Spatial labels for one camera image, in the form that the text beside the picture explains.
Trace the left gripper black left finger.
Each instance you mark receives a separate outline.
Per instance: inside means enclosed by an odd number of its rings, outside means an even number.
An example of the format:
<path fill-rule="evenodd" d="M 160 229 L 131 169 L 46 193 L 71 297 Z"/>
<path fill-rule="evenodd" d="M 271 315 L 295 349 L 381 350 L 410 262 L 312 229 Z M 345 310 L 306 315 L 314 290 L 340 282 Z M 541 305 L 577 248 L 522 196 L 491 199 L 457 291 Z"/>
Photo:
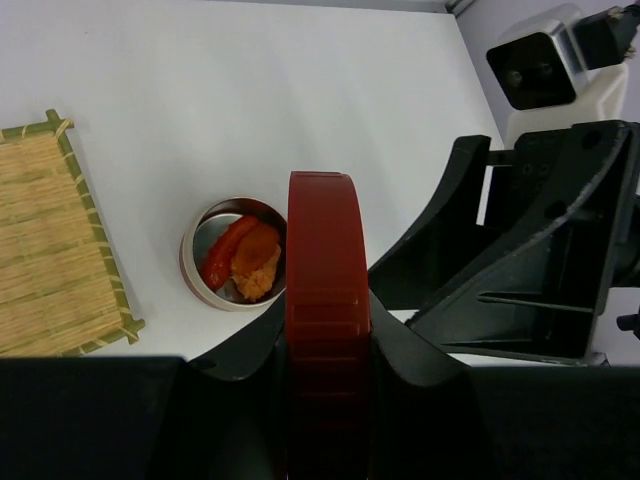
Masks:
<path fill-rule="evenodd" d="M 284 307 L 193 360 L 3 360 L 2 477 L 284 478 Z"/>

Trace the long red sausage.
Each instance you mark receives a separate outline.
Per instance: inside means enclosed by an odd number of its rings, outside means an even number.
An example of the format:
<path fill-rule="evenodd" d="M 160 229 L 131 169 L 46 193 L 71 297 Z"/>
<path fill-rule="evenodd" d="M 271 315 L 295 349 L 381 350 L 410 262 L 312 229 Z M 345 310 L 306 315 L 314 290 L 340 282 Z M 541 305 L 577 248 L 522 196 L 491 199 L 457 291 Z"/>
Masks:
<path fill-rule="evenodd" d="M 241 240 L 257 225 L 259 219 L 245 215 L 230 224 L 209 249 L 200 269 L 201 278 L 211 291 L 224 286 L 230 276 L 231 260 Z"/>

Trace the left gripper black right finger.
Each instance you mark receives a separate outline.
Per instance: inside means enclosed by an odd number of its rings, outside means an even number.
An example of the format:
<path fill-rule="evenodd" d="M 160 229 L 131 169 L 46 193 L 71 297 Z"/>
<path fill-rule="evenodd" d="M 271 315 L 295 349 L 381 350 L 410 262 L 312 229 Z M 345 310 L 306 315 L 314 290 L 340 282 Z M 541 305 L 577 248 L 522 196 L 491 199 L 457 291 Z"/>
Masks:
<path fill-rule="evenodd" d="M 636 368 L 472 367 L 370 311 L 372 478 L 638 477 Z"/>

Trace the steel bowl red base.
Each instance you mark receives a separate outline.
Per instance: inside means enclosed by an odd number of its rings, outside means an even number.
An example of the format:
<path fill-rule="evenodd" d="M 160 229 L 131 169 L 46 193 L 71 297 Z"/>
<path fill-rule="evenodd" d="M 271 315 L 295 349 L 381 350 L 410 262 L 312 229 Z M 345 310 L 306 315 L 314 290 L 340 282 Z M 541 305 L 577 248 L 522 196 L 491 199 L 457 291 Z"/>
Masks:
<path fill-rule="evenodd" d="M 213 291 L 204 282 L 201 270 L 207 254 L 218 237 L 244 215 L 256 216 L 275 227 L 281 238 L 281 256 L 275 280 L 269 292 L 259 300 L 246 300 L 229 279 L 220 289 Z M 181 274 L 189 290 L 203 303 L 224 311 L 249 311 L 274 302 L 285 288 L 285 249 L 287 222 L 280 212 L 269 204 L 251 197 L 231 197 L 208 205 L 187 227 L 179 247 Z"/>

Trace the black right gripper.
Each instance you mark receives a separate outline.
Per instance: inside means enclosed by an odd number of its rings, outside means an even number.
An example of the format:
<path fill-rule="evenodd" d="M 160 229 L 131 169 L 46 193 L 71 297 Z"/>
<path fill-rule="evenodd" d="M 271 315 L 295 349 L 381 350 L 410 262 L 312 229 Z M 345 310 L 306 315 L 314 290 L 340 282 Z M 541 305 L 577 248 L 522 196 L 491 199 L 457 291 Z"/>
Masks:
<path fill-rule="evenodd" d="M 583 362 L 609 289 L 639 277 L 639 127 L 527 133 L 477 224 L 490 139 L 455 140 L 424 210 L 369 270 L 388 310 L 450 353 Z"/>

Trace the red lid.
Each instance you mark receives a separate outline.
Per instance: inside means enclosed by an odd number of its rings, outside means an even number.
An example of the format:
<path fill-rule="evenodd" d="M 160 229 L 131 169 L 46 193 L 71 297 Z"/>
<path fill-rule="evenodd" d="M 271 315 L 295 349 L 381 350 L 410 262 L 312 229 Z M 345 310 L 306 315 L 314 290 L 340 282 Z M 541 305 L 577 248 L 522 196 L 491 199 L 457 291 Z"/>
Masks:
<path fill-rule="evenodd" d="M 365 479 L 371 320 L 360 208 L 349 176 L 292 173 L 285 299 L 288 476 Z"/>

